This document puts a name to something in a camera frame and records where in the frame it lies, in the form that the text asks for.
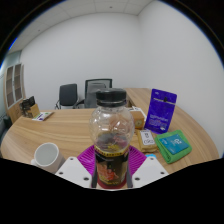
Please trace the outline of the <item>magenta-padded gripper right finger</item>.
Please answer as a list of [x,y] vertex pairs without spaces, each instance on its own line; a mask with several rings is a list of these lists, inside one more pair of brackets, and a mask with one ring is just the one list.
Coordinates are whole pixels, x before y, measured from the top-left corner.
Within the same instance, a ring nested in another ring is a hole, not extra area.
[[168,175],[153,154],[145,155],[135,147],[129,150],[128,187],[140,188]]

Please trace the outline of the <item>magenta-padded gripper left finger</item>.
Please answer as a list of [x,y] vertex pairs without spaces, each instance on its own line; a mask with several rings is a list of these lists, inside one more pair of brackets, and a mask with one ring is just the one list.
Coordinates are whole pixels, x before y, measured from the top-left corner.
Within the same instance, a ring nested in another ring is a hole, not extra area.
[[69,157],[56,172],[56,176],[84,188],[95,188],[97,173],[94,147],[88,147],[78,157]]

